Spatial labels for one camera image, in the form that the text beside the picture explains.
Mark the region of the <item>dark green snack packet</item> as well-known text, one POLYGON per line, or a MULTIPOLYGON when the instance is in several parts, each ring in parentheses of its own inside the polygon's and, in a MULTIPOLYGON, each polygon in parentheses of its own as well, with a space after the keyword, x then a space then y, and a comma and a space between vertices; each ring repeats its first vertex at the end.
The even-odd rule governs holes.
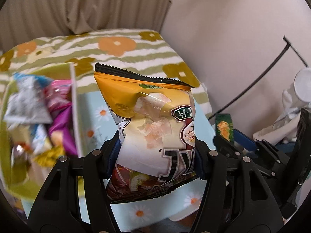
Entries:
POLYGON ((215 118, 216 134, 233 144, 233 122, 230 114, 217 114, 215 118))

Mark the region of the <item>orange red chips bag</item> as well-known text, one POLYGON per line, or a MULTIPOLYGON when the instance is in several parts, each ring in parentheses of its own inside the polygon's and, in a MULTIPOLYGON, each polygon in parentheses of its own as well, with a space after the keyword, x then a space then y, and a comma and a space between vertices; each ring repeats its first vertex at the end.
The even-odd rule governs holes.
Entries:
POLYGON ((189 84, 100 63, 94 79, 121 142, 106 187, 113 203, 158 198, 197 178, 195 103, 189 84))

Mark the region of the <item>magenta snack packet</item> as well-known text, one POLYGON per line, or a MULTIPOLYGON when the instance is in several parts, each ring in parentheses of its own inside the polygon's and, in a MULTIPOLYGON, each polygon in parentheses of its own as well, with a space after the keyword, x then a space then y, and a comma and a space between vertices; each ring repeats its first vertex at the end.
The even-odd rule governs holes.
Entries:
POLYGON ((48 127, 48 135, 52 144, 62 146, 66 155, 77 157, 78 151, 72 131, 72 103, 56 107, 51 116, 53 122, 48 127))

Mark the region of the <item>white blue text snack bag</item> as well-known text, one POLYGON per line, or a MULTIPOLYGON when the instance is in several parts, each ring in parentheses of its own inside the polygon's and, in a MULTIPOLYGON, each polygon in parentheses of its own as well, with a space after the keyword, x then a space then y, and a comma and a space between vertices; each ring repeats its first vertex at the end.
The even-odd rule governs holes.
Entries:
POLYGON ((18 92, 8 99, 3 120, 9 124, 51 124, 43 89, 37 85, 18 86, 18 92))

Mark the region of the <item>yellow black snack bag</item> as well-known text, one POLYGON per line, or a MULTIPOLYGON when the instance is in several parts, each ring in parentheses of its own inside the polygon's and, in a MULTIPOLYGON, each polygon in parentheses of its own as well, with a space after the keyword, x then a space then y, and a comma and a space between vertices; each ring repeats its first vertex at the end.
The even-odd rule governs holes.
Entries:
POLYGON ((65 155, 65 150, 63 146, 55 146, 50 150, 47 150, 32 159, 32 162, 37 163, 41 167, 54 167, 56 162, 61 156, 65 155))

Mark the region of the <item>pink white snack bag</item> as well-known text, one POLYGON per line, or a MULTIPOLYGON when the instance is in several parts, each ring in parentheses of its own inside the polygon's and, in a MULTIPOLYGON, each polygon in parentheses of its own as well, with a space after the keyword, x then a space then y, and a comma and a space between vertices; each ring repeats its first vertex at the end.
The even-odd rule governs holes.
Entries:
POLYGON ((58 107, 69 104, 71 86, 72 81, 70 79, 59 79, 52 81, 44 88, 46 105, 50 113, 58 107))

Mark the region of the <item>green cardboard storage box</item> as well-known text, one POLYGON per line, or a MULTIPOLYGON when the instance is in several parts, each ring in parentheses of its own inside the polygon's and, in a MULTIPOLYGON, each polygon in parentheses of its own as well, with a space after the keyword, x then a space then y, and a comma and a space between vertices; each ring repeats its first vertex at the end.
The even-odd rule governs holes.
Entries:
MULTIPOLYGON (((72 81, 70 102, 72 103, 73 136, 78 151, 77 157, 84 155, 79 137, 78 98, 76 75, 72 63, 64 63, 41 68, 30 74, 46 76, 52 80, 70 79, 72 81)), ((1 181, 4 189, 13 197, 34 201, 43 182, 52 170, 41 167, 32 159, 55 147, 48 135, 52 124, 9 124, 3 120, 10 95, 18 92, 14 78, 9 82, 1 104, 1 181)))

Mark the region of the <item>floral striped blanket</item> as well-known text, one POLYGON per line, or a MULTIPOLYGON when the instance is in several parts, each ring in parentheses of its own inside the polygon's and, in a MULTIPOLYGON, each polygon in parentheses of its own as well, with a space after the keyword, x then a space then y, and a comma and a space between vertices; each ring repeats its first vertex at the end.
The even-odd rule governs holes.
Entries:
POLYGON ((97 91, 93 77, 96 63, 149 77, 178 79, 191 85, 193 97, 206 117, 212 108, 197 76, 153 30, 113 29, 79 35, 40 37, 1 54, 1 94, 15 72, 29 73, 56 64, 72 63, 79 93, 97 91))

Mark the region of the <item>beige curtain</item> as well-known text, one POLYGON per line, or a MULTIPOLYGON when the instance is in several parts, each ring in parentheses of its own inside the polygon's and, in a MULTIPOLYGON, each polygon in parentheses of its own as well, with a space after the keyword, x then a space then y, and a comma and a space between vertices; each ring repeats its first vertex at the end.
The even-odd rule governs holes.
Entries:
POLYGON ((170 0, 1 0, 1 50, 38 37, 162 28, 170 0))

